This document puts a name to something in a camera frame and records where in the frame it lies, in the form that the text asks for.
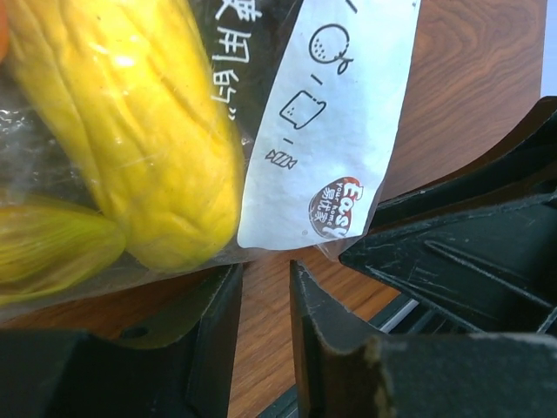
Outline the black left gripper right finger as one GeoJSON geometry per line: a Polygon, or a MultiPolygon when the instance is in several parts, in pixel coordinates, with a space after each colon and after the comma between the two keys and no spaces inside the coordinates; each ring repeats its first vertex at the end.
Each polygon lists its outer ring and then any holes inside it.
{"type": "Polygon", "coordinates": [[[302,417],[553,417],[547,334],[385,334],[290,264],[302,417]]]}

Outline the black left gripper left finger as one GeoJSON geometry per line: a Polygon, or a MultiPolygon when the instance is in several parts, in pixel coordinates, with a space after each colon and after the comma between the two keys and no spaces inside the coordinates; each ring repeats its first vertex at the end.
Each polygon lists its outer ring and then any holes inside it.
{"type": "Polygon", "coordinates": [[[2,331],[2,416],[226,416],[242,276],[240,265],[221,266],[114,340],[85,330],[2,331]]]}

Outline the clear zip top bag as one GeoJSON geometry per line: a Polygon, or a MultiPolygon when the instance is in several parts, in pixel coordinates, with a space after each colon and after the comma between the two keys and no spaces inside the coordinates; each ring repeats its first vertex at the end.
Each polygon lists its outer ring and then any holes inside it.
{"type": "Polygon", "coordinates": [[[4,1],[1,317],[379,216],[417,1],[4,1]]]}

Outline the yellow fake corn cob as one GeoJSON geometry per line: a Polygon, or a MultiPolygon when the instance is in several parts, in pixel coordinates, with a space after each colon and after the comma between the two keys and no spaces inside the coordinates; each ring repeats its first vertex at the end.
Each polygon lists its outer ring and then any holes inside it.
{"type": "Polygon", "coordinates": [[[9,1],[6,64],[141,264],[202,266],[235,235],[244,154],[186,1],[9,1]]]}

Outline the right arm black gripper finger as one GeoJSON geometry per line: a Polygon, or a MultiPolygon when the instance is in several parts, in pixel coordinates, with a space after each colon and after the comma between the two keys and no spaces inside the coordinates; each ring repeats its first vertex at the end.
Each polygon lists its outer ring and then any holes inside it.
{"type": "Polygon", "coordinates": [[[382,203],[339,259],[467,330],[555,334],[555,97],[472,163],[382,203]]]}

